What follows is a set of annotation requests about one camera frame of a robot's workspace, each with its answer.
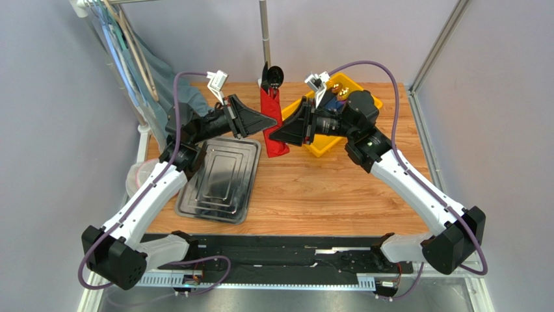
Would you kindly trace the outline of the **black knife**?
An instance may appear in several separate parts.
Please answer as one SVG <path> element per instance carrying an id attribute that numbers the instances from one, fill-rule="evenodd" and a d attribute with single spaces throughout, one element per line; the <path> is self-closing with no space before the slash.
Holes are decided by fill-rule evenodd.
<path id="1" fill-rule="evenodd" d="M 268 73 L 269 73 L 269 63 L 266 61 L 262 70 L 260 88 L 268 94 L 269 92 L 269 82 L 268 82 Z"/>

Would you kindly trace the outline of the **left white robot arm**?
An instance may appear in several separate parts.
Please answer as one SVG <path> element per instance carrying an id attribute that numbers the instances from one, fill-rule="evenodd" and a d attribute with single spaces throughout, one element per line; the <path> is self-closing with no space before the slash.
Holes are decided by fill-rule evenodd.
<path id="1" fill-rule="evenodd" d="M 129 290 L 147 271 L 184 260 L 193 243 L 181 231 L 150 242 L 141 240 L 169 199 L 202 167 L 207 154 L 204 141 L 225 133 L 246 138 L 277 124 L 235 94 L 221 99 L 218 108 L 205 116 L 175 99 L 171 116 L 168 145 L 147 182 L 101 227 L 88 226 L 81 235 L 84 257 L 77 278 L 86 289 L 115 285 Z"/>

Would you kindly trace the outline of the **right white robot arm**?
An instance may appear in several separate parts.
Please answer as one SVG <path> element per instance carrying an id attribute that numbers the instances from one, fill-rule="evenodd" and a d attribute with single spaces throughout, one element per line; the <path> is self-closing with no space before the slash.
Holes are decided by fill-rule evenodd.
<path id="1" fill-rule="evenodd" d="M 424 262 L 450 275 L 463 268 L 477 275 L 488 272 L 482 250 L 485 213 L 466 208 L 423 176 L 376 126 L 379 109 L 370 92 L 349 94 L 338 112 L 318 109 L 313 98 L 302 98 L 296 111 L 273 131 L 272 140 L 289 145 L 311 143 L 315 135 L 345 137 L 350 160 L 393 189 L 424 221 L 419 235 L 385 234 L 372 246 L 378 266 Z"/>

